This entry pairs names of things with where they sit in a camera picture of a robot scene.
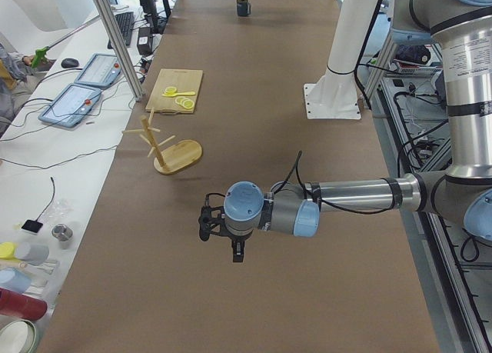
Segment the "white desk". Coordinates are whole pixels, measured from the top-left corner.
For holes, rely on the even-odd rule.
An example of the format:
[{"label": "white desk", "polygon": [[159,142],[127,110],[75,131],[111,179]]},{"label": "white desk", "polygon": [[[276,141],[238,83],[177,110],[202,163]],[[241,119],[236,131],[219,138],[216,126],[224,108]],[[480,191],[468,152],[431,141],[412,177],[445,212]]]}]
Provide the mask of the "white desk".
[{"label": "white desk", "polygon": [[[131,48],[128,49],[134,65],[141,57],[136,49],[137,33],[134,31]],[[76,58],[80,67],[83,67],[96,52],[114,54],[114,51],[107,49],[108,36],[101,21],[75,34],[67,42],[48,75],[62,70],[60,63],[63,58]],[[78,73],[63,72],[48,78],[38,86],[32,98],[55,98],[67,84],[75,80]],[[36,103],[26,105],[16,117],[14,125],[21,125],[26,114],[42,107]],[[127,125],[133,104],[133,94],[122,72],[116,83],[102,92],[98,104],[92,109],[90,115],[97,116],[85,117],[79,125],[69,130],[46,127],[47,125],[38,120],[42,108],[39,112],[31,113],[23,127],[11,126],[0,138],[0,159],[45,167],[80,154],[115,146],[121,140],[121,131]],[[40,128],[43,129],[6,141]],[[36,323],[41,331],[44,331],[52,315],[56,297],[82,240],[114,153],[114,149],[99,152],[50,169],[26,168],[8,162],[0,165],[0,242],[29,241],[45,244],[50,248],[50,258],[60,261],[58,270],[42,292],[42,298],[48,302],[50,309]],[[55,180],[55,200],[40,219],[44,226],[37,235],[33,235],[20,227],[25,220],[36,219],[49,203],[52,196],[50,177]],[[66,224],[74,233],[66,245],[51,235],[53,226],[58,223]],[[101,229],[116,230],[111,228],[111,224]],[[13,319],[0,315],[0,327]]]}]

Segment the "black keyboard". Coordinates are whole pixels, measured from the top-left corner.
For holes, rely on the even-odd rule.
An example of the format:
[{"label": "black keyboard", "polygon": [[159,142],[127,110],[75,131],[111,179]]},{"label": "black keyboard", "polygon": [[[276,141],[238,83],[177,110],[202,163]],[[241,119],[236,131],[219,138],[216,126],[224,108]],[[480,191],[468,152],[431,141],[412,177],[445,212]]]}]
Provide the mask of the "black keyboard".
[{"label": "black keyboard", "polygon": [[[125,40],[125,44],[128,47],[131,44],[131,32],[133,30],[134,17],[133,12],[117,13],[115,15],[116,23],[120,28],[121,35]],[[108,49],[113,49],[111,41],[108,41]]]}]

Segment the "brown table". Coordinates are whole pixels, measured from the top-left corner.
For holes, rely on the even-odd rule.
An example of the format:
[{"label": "brown table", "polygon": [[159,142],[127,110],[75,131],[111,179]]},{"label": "brown table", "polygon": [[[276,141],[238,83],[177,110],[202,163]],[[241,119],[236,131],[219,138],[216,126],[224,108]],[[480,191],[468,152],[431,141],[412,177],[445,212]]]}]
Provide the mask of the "brown table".
[{"label": "brown table", "polygon": [[203,158],[163,176],[123,137],[39,353],[438,351],[397,211],[322,214],[310,239],[256,231],[243,264],[228,239],[199,240],[207,192],[266,191],[300,149],[305,181],[387,176],[370,112],[305,117],[336,1],[251,3],[239,18],[235,0],[178,0],[144,87],[160,68],[204,70],[196,112],[153,124],[162,140],[199,141]]}]

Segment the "red cup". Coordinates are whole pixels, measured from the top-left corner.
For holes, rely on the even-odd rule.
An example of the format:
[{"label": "red cup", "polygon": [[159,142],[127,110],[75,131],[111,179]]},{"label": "red cup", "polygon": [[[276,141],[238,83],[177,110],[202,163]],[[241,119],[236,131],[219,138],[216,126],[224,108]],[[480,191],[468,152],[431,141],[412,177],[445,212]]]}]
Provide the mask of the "red cup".
[{"label": "red cup", "polygon": [[0,288],[0,315],[36,321],[43,317],[47,310],[48,305],[41,299]]}]

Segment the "blue tablet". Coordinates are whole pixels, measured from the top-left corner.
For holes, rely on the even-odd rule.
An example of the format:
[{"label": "blue tablet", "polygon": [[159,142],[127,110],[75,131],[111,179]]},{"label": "blue tablet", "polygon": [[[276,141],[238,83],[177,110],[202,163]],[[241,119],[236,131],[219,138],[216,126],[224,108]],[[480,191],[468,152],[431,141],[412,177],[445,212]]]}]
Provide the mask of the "blue tablet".
[{"label": "blue tablet", "polygon": [[43,122],[63,128],[73,128],[97,103],[101,89],[70,84],[39,115]]},{"label": "blue tablet", "polygon": [[115,82],[120,72],[121,66],[115,55],[94,53],[84,69],[80,71],[74,83],[106,89]]}]

